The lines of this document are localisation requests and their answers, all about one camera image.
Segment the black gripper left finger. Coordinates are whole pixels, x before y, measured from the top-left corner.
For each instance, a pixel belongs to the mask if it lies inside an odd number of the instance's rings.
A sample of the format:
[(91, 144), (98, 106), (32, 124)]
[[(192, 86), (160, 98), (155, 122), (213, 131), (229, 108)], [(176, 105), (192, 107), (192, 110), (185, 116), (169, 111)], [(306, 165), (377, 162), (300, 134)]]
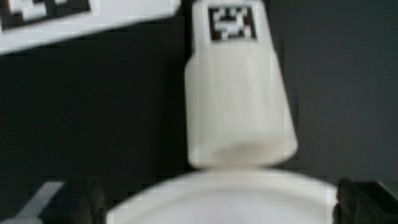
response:
[(39, 214), (43, 224), (107, 224), (107, 203), (98, 178), (68, 181)]

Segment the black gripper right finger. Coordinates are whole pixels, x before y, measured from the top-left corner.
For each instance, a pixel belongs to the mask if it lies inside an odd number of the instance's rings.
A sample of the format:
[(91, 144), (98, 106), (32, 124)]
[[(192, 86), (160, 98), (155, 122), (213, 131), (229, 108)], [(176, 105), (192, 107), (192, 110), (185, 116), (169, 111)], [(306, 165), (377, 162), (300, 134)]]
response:
[(332, 224), (398, 224), (398, 182), (338, 182)]

